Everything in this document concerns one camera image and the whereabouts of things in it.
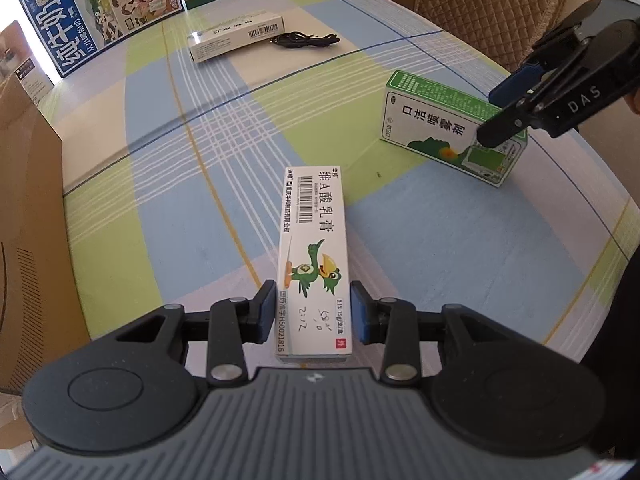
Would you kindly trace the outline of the person's right hand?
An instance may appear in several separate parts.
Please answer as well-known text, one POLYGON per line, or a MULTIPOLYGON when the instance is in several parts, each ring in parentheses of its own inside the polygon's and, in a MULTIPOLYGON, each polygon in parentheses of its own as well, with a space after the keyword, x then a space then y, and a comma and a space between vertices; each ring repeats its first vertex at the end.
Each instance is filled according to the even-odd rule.
POLYGON ((640 115, 640 90, 627 94, 625 102, 634 114, 640 115))

